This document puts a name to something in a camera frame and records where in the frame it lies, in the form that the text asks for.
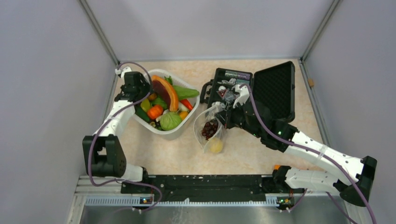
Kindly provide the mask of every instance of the gray floor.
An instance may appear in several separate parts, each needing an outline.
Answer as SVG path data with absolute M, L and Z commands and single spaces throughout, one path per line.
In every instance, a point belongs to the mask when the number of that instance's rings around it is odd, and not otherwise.
M 291 213 L 271 207 L 158 207 L 139 215 L 120 207 L 86 206 L 81 224 L 347 224 L 327 196 L 306 196 Z

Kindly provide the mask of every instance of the case lid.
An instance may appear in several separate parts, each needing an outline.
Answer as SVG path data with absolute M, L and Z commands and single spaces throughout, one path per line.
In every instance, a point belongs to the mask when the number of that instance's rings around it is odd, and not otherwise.
M 274 119 L 294 120 L 294 72 L 294 64 L 289 61 L 254 74 L 253 97 L 270 109 Z

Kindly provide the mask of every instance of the red triangle label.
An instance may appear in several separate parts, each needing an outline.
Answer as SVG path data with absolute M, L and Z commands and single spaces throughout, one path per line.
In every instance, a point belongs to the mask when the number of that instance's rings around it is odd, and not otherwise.
M 227 92 L 228 92 L 228 89 L 217 91 L 217 93 L 220 95 L 220 97 L 222 99 L 224 99 L 224 96 L 226 95 Z

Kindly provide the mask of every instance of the beige tabletop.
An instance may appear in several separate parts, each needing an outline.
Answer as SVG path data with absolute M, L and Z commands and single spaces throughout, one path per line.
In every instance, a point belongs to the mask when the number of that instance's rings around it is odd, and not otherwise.
M 226 60 L 226 61 L 171 61 L 142 62 L 147 70 L 164 69 L 201 91 L 203 84 L 214 77 L 216 68 L 256 72 L 290 61 Z M 318 125 L 312 110 L 304 80 L 296 59 L 291 59 L 295 73 L 295 112 L 291 123 L 311 138 L 320 141 Z M 142 71 L 136 66 L 133 70 Z M 123 81 L 117 83 L 120 92 Z M 200 105 L 197 115 L 207 105 Z M 134 119 L 130 119 L 120 141 L 128 163 L 145 167 L 149 174 L 271 174 L 274 165 L 289 165 L 301 169 L 317 169 L 314 165 L 292 155 L 266 148 L 260 139 L 246 131 L 228 130 L 222 153 L 203 153 L 193 133 L 193 121 L 176 140 L 167 141 L 150 132 Z

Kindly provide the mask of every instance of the papaya slice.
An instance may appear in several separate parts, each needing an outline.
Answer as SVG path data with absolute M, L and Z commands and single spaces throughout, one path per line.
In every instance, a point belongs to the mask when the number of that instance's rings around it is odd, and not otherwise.
M 151 77 L 151 81 L 153 83 L 154 92 L 161 96 L 171 112 L 176 112 L 179 108 L 179 98 L 173 86 L 165 79 L 156 75 Z

